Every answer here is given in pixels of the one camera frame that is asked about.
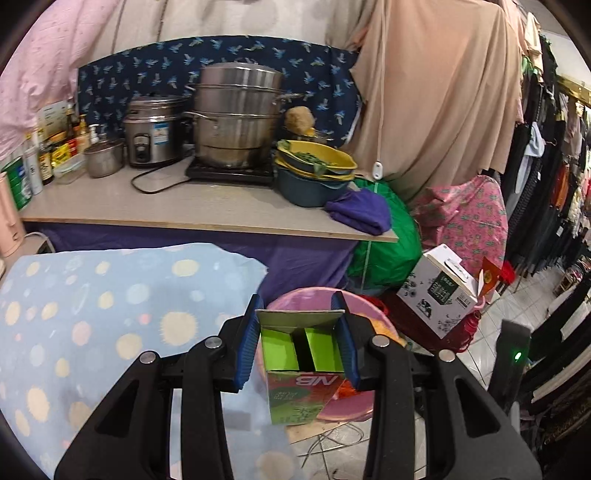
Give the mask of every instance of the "purple cloth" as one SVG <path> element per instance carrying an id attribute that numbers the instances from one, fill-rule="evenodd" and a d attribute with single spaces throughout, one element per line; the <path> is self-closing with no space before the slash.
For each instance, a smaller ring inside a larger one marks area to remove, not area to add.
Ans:
<path id="1" fill-rule="evenodd" d="M 258 294 L 265 304 L 302 287 L 341 287 L 356 241 L 337 238 L 211 232 L 78 223 L 25 223 L 28 232 L 46 234 L 56 250 L 156 248 L 205 242 L 256 258 L 268 273 Z"/>
<path id="2" fill-rule="evenodd" d="M 324 209 L 333 220 L 370 235 L 382 235 L 392 228 L 388 202 L 368 189 L 347 190 L 338 199 L 327 202 Z"/>

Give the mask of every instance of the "silver pivot bolt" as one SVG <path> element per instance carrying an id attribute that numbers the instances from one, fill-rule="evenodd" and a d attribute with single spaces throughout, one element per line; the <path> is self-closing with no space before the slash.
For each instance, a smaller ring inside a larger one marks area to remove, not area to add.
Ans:
<path id="1" fill-rule="evenodd" d="M 443 360 L 444 362 L 453 362 L 456 359 L 456 354 L 453 353 L 451 350 L 441 350 L 439 352 L 439 360 Z"/>
<path id="2" fill-rule="evenodd" d="M 205 346 L 207 348 L 220 348 L 222 346 L 222 339 L 220 337 L 209 337 L 205 340 Z"/>
<path id="3" fill-rule="evenodd" d="M 390 339 L 385 335 L 376 335 L 371 339 L 371 342 L 380 348 L 390 345 Z"/>
<path id="4" fill-rule="evenodd" d="M 154 352 L 144 352 L 139 356 L 139 361 L 146 365 L 151 364 L 154 360 L 156 360 Z"/>

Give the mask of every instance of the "pink thermos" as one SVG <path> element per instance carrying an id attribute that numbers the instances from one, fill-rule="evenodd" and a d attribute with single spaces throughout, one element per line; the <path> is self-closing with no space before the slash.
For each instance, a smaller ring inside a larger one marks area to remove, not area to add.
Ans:
<path id="1" fill-rule="evenodd" d="M 12 198 L 8 176 L 0 173 L 0 254 L 7 257 L 21 246 L 25 239 L 25 228 L 17 213 Z"/>

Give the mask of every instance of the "navy blue patterned fabric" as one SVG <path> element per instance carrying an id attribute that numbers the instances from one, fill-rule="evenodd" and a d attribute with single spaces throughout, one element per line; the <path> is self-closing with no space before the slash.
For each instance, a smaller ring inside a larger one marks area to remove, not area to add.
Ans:
<path id="1" fill-rule="evenodd" d="M 78 105 L 90 124 L 117 131 L 132 98 L 157 92 L 184 95 L 198 83 L 201 68 L 212 63 L 258 63 L 283 73 L 282 90 L 303 93 L 285 108 L 306 105 L 316 128 L 345 140 L 359 107 L 359 92 L 349 69 L 356 53 L 324 45 L 243 35 L 179 38 L 116 53 L 79 70 Z"/>

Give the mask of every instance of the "light blue tablecloth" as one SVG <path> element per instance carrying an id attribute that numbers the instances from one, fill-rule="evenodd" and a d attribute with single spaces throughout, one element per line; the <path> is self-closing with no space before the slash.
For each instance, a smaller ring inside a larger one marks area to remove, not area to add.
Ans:
<path id="1" fill-rule="evenodd" d="M 139 353 L 185 352 L 217 334 L 244 313 L 265 273 L 257 260 L 212 244 L 21 258 L 0 291 L 0 410 L 52 478 Z M 171 475 L 179 478 L 179 391 L 174 398 Z M 284 477 L 273 480 L 300 477 L 283 428 L 271 425 L 256 368 L 244 390 L 224 394 L 222 403 L 236 479 L 267 478 L 261 469 Z"/>

